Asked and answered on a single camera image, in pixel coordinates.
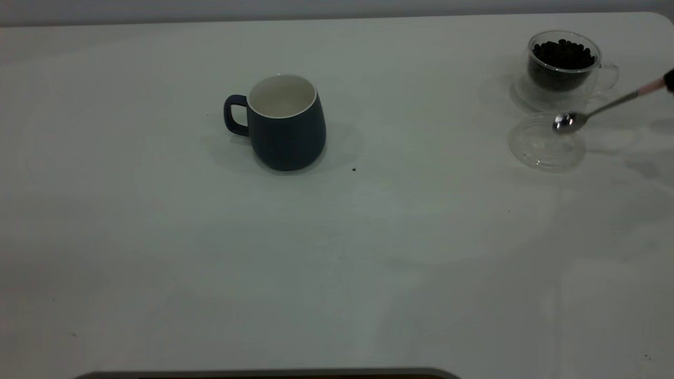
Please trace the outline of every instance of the pink spoon handle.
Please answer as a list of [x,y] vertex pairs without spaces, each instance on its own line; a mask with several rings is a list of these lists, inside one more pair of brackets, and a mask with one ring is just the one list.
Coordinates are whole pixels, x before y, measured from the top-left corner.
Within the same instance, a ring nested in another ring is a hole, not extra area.
[[665,87],[665,85],[665,78],[663,77],[648,83],[647,85],[639,88],[636,92],[639,93],[639,96],[644,96]]

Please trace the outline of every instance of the dark blue mug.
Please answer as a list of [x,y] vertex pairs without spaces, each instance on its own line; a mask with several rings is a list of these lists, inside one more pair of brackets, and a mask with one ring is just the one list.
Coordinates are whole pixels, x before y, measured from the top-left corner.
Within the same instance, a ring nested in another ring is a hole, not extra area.
[[[248,126],[232,117],[232,105],[246,107]],[[296,75],[276,75],[257,83],[246,96],[224,102],[224,123],[249,136],[262,162],[275,170],[309,166],[326,145],[326,121],[316,87]]]

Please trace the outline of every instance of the white table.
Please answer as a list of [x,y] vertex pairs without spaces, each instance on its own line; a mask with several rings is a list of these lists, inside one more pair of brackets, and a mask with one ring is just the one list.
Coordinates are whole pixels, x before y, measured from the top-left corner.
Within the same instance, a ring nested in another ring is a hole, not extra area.
[[[653,13],[0,29],[0,376],[669,377],[674,98],[593,119],[571,173],[525,167],[510,74],[554,28],[614,95],[674,66]],[[328,123],[296,175],[222,121],[278,72]]]

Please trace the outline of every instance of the spoon bowl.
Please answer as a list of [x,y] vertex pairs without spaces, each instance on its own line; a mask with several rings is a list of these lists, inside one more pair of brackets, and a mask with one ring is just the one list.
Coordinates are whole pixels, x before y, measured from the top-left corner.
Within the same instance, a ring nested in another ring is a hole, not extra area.
[[552,128],[557,134],[575,133],[588,122],[588,118],[584,113],[562,113],[555,117]]

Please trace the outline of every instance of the spoon handle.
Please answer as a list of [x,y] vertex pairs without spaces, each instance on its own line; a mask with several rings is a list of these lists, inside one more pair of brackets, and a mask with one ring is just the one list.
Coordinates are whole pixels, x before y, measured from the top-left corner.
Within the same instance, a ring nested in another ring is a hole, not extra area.
[[605,106],[594,110],[593,112],[589,113],[587,117],[588,118],[592,117],[592,116],[596,115],[597,113],[602,113],[603,111],[606,111],[607,109],[617,107],[618,105],[620,105],[622,103],[626,103],[626,102],[628,102],[630,100],[634,100],[635,98],[638,98],[638,97],[639,97],[639,91],[631,92],[631,93],[626,94],[625,96],[617,99],[616,101],[612,101],[612,102],[606,104]]
[[634,100],[635,98],[638,98],[639,96],[644,96],[647,94],[650,94],[651,92],[655,92],[659,90],[660,88],[665,87],[665,79],[660,78],[658,80],[655,80],[651,83],[648,83],[647,85],[639,88],[638,90],[631,92],[629,94],[626,94],[625,96],[617,99],[616,101],[613,101],[611,103],[606,104],[605,106],[593,111],[592,113],[588,114],[588,117],[592,117],[596,115],[597,113],[602,113],[603,111],[606,111],[607,109],[611,109],[613,107],[617,107],[620,104],[626,103],[630,100]]

